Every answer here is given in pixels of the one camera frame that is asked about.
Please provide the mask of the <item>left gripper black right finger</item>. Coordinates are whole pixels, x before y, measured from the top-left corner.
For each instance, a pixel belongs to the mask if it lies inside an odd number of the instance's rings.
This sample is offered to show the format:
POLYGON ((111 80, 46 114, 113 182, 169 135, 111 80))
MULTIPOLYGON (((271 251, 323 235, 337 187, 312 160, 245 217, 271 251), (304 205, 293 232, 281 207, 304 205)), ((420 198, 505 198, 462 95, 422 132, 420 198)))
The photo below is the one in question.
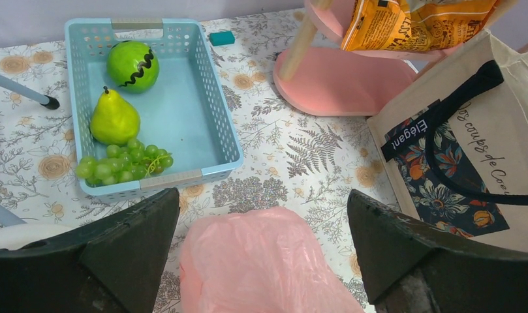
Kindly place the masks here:
POLYGON ((352 190, 352 241, 378 312, 528 312, 528 253, 441 231, 352 190))

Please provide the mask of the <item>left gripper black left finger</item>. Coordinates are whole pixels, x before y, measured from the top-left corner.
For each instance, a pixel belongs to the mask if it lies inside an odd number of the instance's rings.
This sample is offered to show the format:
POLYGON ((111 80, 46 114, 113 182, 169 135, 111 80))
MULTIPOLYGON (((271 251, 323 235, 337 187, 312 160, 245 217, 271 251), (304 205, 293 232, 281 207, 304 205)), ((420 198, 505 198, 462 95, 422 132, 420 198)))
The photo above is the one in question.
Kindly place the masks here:
POLYGON ((151 312, 179 217, 167 188, 17 250, 0 248, 0 312, 151 312))

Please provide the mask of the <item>beige floral canvas tote bag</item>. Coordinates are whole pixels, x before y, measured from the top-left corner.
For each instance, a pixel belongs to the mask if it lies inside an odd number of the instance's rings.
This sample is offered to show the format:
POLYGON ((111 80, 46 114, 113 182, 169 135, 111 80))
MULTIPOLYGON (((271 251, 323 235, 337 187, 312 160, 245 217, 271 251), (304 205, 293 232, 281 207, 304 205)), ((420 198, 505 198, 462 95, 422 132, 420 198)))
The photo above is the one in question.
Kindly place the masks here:
POLYGON ((403 213, 479 243, 528 252, 528 206, 458 194, 426 158, 432 147, 434 163, 460 188, 528 196, 528 44, 514 50, 483 31, 367 123, 403 213), (502 83, 465 101, 427 141, 435 109, 489 61, 502 83))

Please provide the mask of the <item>pink plastic grocery bag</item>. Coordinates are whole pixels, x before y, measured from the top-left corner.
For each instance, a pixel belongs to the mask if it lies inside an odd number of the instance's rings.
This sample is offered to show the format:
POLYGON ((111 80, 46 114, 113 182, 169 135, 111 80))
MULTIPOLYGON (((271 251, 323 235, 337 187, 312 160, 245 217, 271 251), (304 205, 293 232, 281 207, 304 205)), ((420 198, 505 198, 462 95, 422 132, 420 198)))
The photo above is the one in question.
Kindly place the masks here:
POLYGON ((302 217, 285 207, 196 220, 179 255, 184 312, 361 312, 302 217))

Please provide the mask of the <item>green pear toy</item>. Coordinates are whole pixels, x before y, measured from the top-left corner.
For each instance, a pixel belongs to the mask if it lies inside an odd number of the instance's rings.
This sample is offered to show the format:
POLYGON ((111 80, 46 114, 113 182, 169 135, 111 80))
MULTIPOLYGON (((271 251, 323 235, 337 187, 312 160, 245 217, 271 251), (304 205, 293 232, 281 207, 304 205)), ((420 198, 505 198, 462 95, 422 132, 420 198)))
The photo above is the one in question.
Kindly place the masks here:
POLYGON ((116 90, 103 87, 90 122, 92 136, 105 145, 125 145, 140 131, 137 109, 116 90))

